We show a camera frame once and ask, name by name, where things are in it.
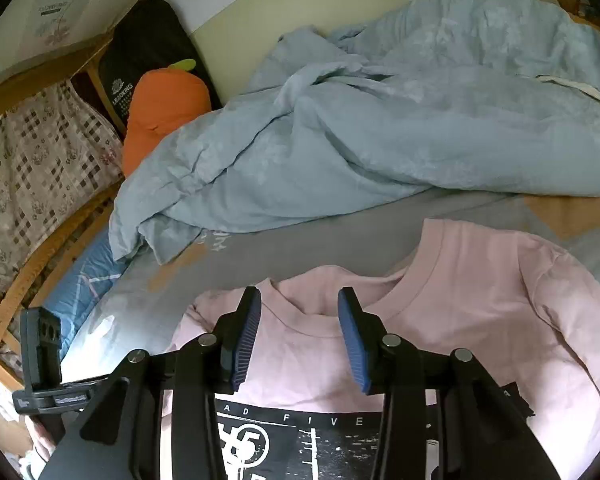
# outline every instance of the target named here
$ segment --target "gray bed sheet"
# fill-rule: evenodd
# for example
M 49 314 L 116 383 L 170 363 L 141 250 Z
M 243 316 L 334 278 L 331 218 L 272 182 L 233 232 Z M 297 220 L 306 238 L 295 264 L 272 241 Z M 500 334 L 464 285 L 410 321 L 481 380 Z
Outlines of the gray bed sheet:
M 600 282 L 600 198 L 430 189 L 372 209 L 252 234 L 204 232 L 174 262 L 138 254 L 92 311 L 62 361 L 63 380 L 111 372 L 135 348 L 163 352 L 186 307 L 207 290 L 283 280 L 333 264 L 383 276 L 417 247 L 425 218 L 538 234 Z

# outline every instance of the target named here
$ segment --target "orange plush toy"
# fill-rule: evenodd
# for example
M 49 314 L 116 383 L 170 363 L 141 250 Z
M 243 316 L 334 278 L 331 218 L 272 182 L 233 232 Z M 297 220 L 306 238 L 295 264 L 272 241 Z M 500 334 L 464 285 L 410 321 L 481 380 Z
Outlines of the orange plush toy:
M 122 171 L 128 177 L 158 143 L 183 124 L 211 111 L 202 79 L 179 68 L 144 74 L 134 90 L 122 148 Z

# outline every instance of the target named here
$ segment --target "silver screw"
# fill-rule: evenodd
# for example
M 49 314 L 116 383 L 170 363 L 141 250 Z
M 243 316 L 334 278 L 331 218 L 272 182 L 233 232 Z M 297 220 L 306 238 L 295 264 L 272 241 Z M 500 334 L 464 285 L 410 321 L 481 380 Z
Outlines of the silver screw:
M 382 344 L 389 348 L 400 346 L 401 341 L 400 336 L 395 334 L 387 334 L 382 338 Z
M 474 358 L 474 355 L 471 353 L 471 351 L 467 350 L 466 348 L 459 348 L 454 352 L 454 355 L 458 361 L 462 361 L 463 363 L 468 363 Z
M 218 341 L 218 338 L 213 334 L 203 334 L 198 338 L 198 344 L 200 346 L 213 346 Z
M 132 350 L 126 355 L 126 358 L 132 363 L 139 363 L 147 356 L 144 350 Z

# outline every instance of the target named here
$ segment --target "crumpled duvet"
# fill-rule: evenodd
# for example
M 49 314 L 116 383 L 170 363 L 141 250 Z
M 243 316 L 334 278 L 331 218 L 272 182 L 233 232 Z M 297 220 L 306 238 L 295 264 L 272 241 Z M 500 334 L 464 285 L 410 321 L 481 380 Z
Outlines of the crumpled duvet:
M 285 34 L 246 92 L 166 137 L 123 184 L 116 259 L 202 228 L 254 232 L 432 186 L 600 196 L 600 33 L 539 0 L 413 0 Z

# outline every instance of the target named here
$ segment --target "plaid floral cloth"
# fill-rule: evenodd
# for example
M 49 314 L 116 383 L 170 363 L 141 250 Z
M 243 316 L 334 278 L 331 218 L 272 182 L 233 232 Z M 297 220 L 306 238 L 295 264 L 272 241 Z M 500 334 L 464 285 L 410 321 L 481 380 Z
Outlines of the plaid floral cloth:
M 35 249 L 72 213 L 122 176 L 122 144 L 70 81 L 0 117 L 0 297 Z M 17 326 L 11 327 L 17 336 Z M 0 357 L 15 370 L 19 356 Z

